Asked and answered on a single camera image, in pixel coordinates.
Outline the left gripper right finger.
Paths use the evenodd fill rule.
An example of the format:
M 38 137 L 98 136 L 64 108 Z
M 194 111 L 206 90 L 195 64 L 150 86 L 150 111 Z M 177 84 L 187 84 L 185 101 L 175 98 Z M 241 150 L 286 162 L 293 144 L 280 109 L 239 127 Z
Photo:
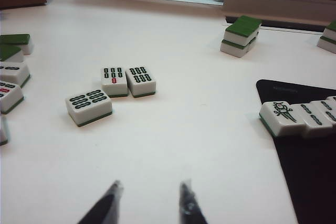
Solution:
M 179 213 L 180 223 L 207 223 L 192 190 L 190 179 L 180 183 Z

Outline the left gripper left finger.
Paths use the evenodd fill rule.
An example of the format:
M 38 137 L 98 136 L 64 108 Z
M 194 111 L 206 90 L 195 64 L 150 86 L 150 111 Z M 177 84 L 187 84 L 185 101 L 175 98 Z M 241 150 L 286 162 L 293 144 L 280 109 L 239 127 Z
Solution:
M 119 180 L 114 181 L 78 223 L 118 223 L 123 189 Z

